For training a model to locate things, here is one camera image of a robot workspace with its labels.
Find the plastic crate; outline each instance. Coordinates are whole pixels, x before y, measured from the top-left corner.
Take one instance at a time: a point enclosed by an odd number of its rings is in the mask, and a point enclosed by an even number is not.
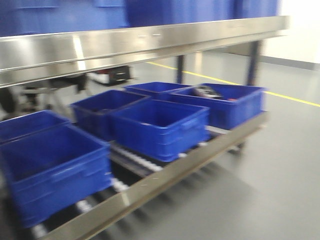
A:
[[[127,91],[109,90],[71,104],[77,124],[105,141],[114,139],[111,114],[121,108],[149,99]]]
[[[279,0],[234,0],[234,18],[247,19],[278,15]]]
[[[151,96],[155,100],[170,100],[170,94],[182,89],[189,88],[190,85],[183,85],[178,83],[160,82],[153,81],[142,84],[128,85],[124,88],[129,92],[134,92],[138,94],[144,94]]]
[[[230,130],[263,111],[264,88],[257,86],[204,83],[221,93],[223,99],[195,96],[188,88],[172,94],[171,100],[210,108],[209,125]]]
[[[30,134],[70,124],[70,121],[53,111],[44,110],[0,122],[0,144]]]
[[[0,162],[25,228],[111,185],[107,143],[60,126],[0,146]]]
[[[126,27],[125,0],[0,0],[0,36]]]
[[[113,114],[115,139],[146,156],[171,162],[209,138],[208,114],[207,107],[144,101]]]
[[[131,27],[228,20],[233,0],[127,0]]]

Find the metal support post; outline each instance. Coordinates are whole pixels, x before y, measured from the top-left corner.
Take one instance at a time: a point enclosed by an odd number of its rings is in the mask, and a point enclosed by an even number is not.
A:
[[[182,84],[184,82],[184,63],[185,63],[185,56],[180,55],[177,57],[177,75],[176,75],[176,83]]]
[[[261,45],[262,45],[262,41],[253,41],[251,43],[250,55],[249,55],[250,65],[249,65],[248,77],[246,81],[246,85],[248,86],[256,85]]]

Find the gray floor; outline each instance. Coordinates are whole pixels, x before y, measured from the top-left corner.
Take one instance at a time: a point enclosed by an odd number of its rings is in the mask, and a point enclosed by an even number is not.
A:
[[[157,63],[175,66],[175,59]],[[225,53],[191,54],[186,70],[240,83],[248,59]],[[172,82],[172,69],[132,65],[132,83]],[[320,72],[262,63],[259,85],[320,104]],[[215,81],[185,75],[185,83]],[[106,90],[93,82],[97,94]],[[85,97],[59,91],[65,104]],[[241,155],[211,164],[112,225],[105,240],[318,240],[320,239],[320,107],[267,95],[267,128],[251,136]]]

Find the white wall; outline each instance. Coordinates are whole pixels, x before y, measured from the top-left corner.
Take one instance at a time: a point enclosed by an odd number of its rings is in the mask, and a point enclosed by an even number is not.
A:
[[[320,63],[320,1],[281,0],[280,15],[290,16],[287,36],[265,41],[264,56]]]

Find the yellow floor line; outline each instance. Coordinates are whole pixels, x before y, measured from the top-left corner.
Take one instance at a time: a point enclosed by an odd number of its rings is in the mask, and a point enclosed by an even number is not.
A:
[[[162,67],[162,68],[166,68],[166,69],[177,70],[176,67],[163,65],[163,64],[160,64],[160,63],[152,62],[152,61],[147,61],[147,63],[155,65],[155,66],[159,66],[159,67]],[[199,73],[195,73],[195,72],[192,72],[192,71],[183,71],[183,72],[185,74],[197,76],[197,77],[200,77],[200,78],[214,80],[214,81],[217,81],[217,82],[220,82],[220,83],[224,83],[224,84],[240,85],[240,84],[235,83],[235,82],[222,80],[222,79],[219,79],[219,78],[216,78],[216,77],[199,74]],[[305,101],[305,100],[302,100],[302,99],[299,99],[299,98],[295,98],[295,97],[292,97],[292,96],[286,96],[286,95],[279,94],[279,93],[272,92],[272,91],[266,91],[266,93],[269,94],[269,95],[272,95],[272,96],[279,97],[279,98],[288,99],[288,100],[295,101],[295,102],[298,102],[298,103],[307,104],[307,105],[311,105],[311,106],[320,108],[320,104],[314,103],[314,102],[311,102],[311,101]]]

